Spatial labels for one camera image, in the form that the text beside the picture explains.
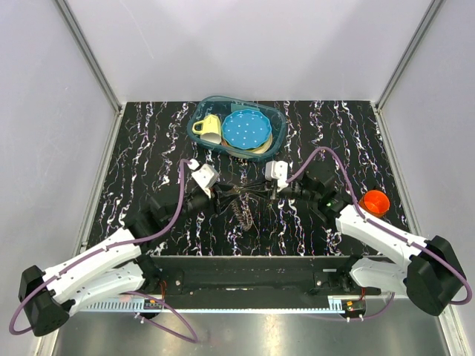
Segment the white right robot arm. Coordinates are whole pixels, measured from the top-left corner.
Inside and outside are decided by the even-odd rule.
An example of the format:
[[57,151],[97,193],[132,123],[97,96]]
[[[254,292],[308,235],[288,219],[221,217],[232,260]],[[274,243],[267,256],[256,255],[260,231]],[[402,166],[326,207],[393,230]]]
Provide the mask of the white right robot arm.
[[469,302],[472,291],[451,244],[443,237],[430,240],[407,233],[362,211],[346,194],[333,187],[333,175],[317,176],[306,171],[300,180],[290,181],[287,165],[278,162],[268,168],[267,180],[275,196],[310,202],[323,224],[363,242],[388,258],[387,262],[359,257],[337,275],[337,285],[346,294],[361,287],[402,294],[419,309],[440,315],[461,289]]

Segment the left aluminium frame post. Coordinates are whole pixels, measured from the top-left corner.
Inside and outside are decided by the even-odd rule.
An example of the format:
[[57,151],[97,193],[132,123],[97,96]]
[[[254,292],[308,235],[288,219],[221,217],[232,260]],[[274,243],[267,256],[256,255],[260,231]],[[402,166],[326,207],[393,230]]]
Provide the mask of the left aluminium frame post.
[[84,60],[86,61],[89,69],[91,70],[99,88],[104,94],[108,104],[111,106],[112,110],[115,113],[119,113],[122,107],[122,104],[117,98],[114,90],[112,89],[109,81],[107,80],[104,71],[102,70],[97,58],[92,51],[91,46],[86,39],[85,34],[82,31],[82,28],[74,15],[71,6],[68,1],[65,0],[53,0],[56,8],[58,9],[60,16],[64,20],[66,26],[68,27],[73,40],[76,43],[76,46],[79,48]]

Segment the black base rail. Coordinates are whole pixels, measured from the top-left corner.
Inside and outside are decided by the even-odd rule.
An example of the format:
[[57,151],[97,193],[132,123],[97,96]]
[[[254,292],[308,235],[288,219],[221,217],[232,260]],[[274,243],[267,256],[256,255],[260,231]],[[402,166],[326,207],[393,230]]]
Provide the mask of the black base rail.
[[144,257],[138,292],[165,295],[188,312],[305,312],[328,309],[329,297],[381,295],[351,281],[356,257]]

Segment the orange cup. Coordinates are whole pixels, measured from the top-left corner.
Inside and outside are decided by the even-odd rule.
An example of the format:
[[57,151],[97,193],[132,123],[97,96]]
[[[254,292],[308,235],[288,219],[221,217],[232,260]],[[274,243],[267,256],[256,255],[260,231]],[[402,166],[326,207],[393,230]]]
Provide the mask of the orange cup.
[[378,218],[382,218],[390,210],[389,198],[379,190],[366,192],[358,204],[366,212]]

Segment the teal plastic bin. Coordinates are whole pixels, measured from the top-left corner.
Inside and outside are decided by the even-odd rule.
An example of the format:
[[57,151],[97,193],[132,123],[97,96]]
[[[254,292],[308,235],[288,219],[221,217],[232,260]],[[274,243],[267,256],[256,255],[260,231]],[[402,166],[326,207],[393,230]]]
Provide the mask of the teal plastic bin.
[[227,96],[203,99],[187,124],[187,134],[199,146],[253,162],[273,159],[286,130],[278,109]]

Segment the aluminium frame post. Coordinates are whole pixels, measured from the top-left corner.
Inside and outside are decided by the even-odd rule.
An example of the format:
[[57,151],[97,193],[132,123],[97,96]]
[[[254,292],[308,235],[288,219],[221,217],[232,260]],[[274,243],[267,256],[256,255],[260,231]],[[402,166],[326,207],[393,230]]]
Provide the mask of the aluminium frame post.
[[400,60],[398,61],[394,71],[392,72],[389,81],[385,85],[384,90],[382,91],[379,99],[375,102],[376,110],[382,111],[383,107],[386,105],[388,99],[390,98],[390,95],[399,83],[402,75],[410,64],[416,51],[419,49],[419,46],[422,44],[431,25],[435,21],[436,17],[439,14],[439,11],[442,9],[444,4],[445,0],[432,0],[430,2],[422,19],[420,20],[417,28],[415,29],[407,47],[404,49]]
[[91,46],[86,39],[85,34],[82,31],[82,28],[74,15],[71,6],[68,1],[65,0],[53,0],[56,8],[58,9],[60,16],[64,20],[66,26],[68,27],[73,40],[76,43],[76,46],[79,48],[84,60],[86,61],[89,69],[91,70],[99,88],[104,94],[108,104],[111,106],[112,110],[115,113],[119,113],[122,107],[122,104],[117,98],[114,90],[112,89],[109,81],[107,80],[104,71],[102,70],[97,58],[92,51]]

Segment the silver metal key disc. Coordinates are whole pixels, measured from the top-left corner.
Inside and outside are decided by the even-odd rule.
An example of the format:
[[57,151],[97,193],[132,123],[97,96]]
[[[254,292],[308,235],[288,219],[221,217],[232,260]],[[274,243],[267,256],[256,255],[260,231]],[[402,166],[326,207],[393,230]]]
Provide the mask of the silver metal key disc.
[[238,196],[232,201],[231,208],[242,230],[249,231],[254,224],[254,220],[246,197]]

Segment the yellow mug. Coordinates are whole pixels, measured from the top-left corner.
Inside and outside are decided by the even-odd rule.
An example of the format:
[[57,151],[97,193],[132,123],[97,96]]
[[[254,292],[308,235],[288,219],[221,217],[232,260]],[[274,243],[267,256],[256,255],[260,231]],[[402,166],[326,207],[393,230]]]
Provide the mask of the yellow mug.
[[219,145],[222,140],[221,121],[217,115],[209,114],[192,125],[192,132],[203,141]]

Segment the right aluminium frame post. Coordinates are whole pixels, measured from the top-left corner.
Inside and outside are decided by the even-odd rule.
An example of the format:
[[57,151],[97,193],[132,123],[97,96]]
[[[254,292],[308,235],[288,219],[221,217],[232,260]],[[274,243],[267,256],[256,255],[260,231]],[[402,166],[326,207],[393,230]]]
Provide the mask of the right aluminium frame post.
[[407,47],[404,49],[400,60],[398,61],[394,71],[392,72],[389,81],[385,85],[384,90],[382,91],[379,99],[375,102],[376,110],[382,111],[383,107],[386,105],[388,99],[390,98],[390,95],[399,83],[402,75],[410,64],[416,51],[419,49],[419,46],[422,44],[431,25],[435,21],[436,17],[439,14],[439,11],[442,9],[444,4],[445,0],[432,0],[430,2],[422,19],[420,20],[417,28],[415,29]]

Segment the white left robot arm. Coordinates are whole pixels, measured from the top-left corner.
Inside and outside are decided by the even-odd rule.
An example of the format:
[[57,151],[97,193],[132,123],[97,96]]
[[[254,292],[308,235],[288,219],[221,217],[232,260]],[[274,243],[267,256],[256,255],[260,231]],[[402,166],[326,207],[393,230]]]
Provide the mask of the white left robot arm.
[[181,217],[211,208],[222,211],[223,188],[194,188],[177,196],[150,197],[125,225],[101,243],[56,266],[31,266],[21,275],[19,310],[28,332],[41,337],[56,331],[74,314],[103,298],[130,292],[155,292],[162,274],[148,255]]

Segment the blue dotted plate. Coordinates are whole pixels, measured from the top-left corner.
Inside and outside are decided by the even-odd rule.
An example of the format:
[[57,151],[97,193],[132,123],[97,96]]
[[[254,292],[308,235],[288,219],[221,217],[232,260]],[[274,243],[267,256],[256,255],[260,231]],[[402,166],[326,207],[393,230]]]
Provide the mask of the blue dotted plate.
[[269,118],[251,109],[230,113],[223,120],[221,130],[229,146],[245,151],[261,146],[272,133]]

